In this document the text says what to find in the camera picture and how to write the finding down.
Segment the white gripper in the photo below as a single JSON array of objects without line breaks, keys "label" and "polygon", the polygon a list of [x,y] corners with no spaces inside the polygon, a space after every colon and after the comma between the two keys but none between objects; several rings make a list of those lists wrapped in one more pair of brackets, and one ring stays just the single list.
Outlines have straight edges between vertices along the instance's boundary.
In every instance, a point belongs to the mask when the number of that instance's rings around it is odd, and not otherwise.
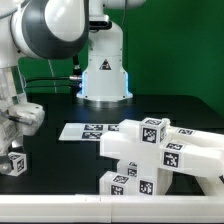
[{"label": "white gripper", "polygon": [[23,153],[23,137],[33,136],[43,123],[45,112],[41,105],[19,103],[8,108],[0,106],[0,173],[12,171],[9,151]]}]

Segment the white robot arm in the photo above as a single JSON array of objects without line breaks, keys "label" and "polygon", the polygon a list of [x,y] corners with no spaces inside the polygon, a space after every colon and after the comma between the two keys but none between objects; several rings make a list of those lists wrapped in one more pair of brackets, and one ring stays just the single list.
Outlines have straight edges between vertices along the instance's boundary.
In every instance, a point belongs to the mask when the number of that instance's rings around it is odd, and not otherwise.
[{"label": "white robot arm", "polygon": [[21,147],[44,119],[43,107],[29,103],[18,60],[59,60],[89,47],[88,67],[78,76],[77,97],[96,105],[132,98],[122,66],[123,33],[104,13],[146,0],[0,0],[0,173],[13,170],[10,147]]}]

